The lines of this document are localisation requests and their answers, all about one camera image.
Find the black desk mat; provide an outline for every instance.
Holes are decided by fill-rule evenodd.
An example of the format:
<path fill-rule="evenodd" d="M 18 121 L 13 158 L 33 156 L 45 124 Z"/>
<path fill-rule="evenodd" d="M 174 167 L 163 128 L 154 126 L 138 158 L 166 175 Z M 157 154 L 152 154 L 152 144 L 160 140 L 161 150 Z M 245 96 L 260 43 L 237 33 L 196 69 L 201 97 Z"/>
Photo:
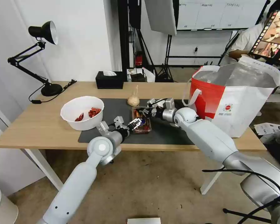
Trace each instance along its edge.
<path fill-rule="evenodd" d="M 132 108 L 126 99 L 101 99 L 104 102 L 103 121 L 107 124 L 114 122 L 114 118 L 122 116 L 124 123 L 132 121 Z M 148 100 L 141 99 L 140 106 L 147 105 Z M 181 100 L 175 100 L 177 109 L 184 107 Z M 147 134 L 132 133 L 123 143 L 126 144 L 160 144 L 160 145 L 193 145 L 187 134 L 180 128 L 175 128 L 167 121 L 159 118 L 151 118 L 152 130 Z M 82 131 L 78 142 L 89 143 L 93 138 L 100 136 L 96 128 Z"/>

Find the red chili pepper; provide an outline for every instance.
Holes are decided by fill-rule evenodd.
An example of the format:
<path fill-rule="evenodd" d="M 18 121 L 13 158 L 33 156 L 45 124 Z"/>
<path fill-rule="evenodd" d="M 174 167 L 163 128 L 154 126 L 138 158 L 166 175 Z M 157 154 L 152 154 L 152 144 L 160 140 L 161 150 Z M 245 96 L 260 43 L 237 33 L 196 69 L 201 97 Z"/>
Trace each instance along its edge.
<path fill-rule="evenodd" d="M 91 110 L 88 112 L 88 116 L 93 118 L 100 112 L 101 112 L 101 109 L 92 107 Z"/>
<path fill-rule="evenodd" d="M 78 118 L 75 119 L 75 121 L 82 121 L 84 118 L 84 113 L 80 114 Z"/>

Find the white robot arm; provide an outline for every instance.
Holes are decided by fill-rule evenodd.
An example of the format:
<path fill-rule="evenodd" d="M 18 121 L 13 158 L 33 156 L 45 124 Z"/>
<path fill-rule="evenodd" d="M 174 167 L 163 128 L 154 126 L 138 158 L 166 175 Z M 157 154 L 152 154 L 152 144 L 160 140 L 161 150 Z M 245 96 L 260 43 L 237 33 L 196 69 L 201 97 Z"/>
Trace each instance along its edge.
<path fill-rule="evenodd" d="M 37 224 L 67 224 L 95 180 L 98 164 L 112 162 L 121 152 L 120 144 L 125 137 L 140 124 L 141 120 L 135 119 L 125 126 L 122 117 L 118 116 L 113 124 L 116 130 L 110 132 L 106 122 L 101 122 L 97 128 L 102 136 L 92 139 L 88 144 L 88 159 L 76 166 Z"/>
<path fill-rule="evenodd" d="M 172 98 L 166 100 L 165 108 L 157 106 L 157 102 L 154 99 L 147 102 L 148 106 L 142 111 L 146 117 L 167 120 L 173 126 L 182 128 L 206 156 L 232 169 L 233 173 L 243 175 L 246 171 L 260 174 L 261 176 L 250 174 L 242 181 L 241 188 L 260 209 L 270 203 L 267 209 L 271 213 L 272 223 L 280 224 L 280 200 L 277 200 L 280 198 L 280 188 L 277 187 L 277 184 L 280 186 L 278 168 L 260 157 L 241 154 L 226 133 L 210 121 L 200 119 L 194 110 L 177 110 Z M 102 137 L 90 141 L 87 147 L 89 158 L 74 169 L 38 224 L 66 224 L 91 187 L 96 177 L 97 165 L 110 163 L 120 153 L 120 144 L 125 137 L 140 124 L 141 120 L 135 119 L 125 126 L 122 117 L 116 117 L 113 124 L 116 130 L 110 132 L 109 126 L 104 121 L 101 122 L 97 128 Z"/>

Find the tripod stand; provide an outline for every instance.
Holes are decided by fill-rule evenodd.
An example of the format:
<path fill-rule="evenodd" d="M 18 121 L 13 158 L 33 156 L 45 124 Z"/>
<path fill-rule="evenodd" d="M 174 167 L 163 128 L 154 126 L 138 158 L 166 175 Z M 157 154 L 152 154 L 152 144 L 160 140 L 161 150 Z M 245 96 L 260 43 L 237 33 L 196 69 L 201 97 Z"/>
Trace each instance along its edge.
<path fill-rule="evenodd" d="M 164 64 L 162 64 L 162 69 L 158 73 L 158 76 L 156 77 L 157 80 L 165 80 L 168 79 L 171 82 L 173 82 L 172 74 L 168 65 L 168 60 L 169 60 L 169 53 L 170 53 L 170 47 L 171 47 L 171 40 L 172 40 L 172 35 L 168 34 L 167 37 L 167 46 L 166 46 L 166 55 L 165 55 L 165 61 Z"/>

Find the white shirt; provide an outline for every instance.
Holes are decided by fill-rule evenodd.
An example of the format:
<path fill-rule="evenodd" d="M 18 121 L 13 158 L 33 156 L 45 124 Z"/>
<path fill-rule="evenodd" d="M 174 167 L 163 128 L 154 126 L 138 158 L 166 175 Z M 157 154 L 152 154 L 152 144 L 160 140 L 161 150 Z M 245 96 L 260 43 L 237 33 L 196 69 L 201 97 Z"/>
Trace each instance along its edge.
<path fill-rule="evenodd" d="M 264 28 L 264 23 L 260 23 L 243 31 L 239 35 L 235 43 L 229 48 L 227 54 L 235 50 L 250 51 L 251 48 L 254 46 L 255 42 L 257 41 L 259 35 L 261 34 L 263 28 Z M 221 66 L 226 64 L 231 64 L 234 62 L 236 62 L 236 60 L 228 56 L 225 56 L 221 62 Z"/>

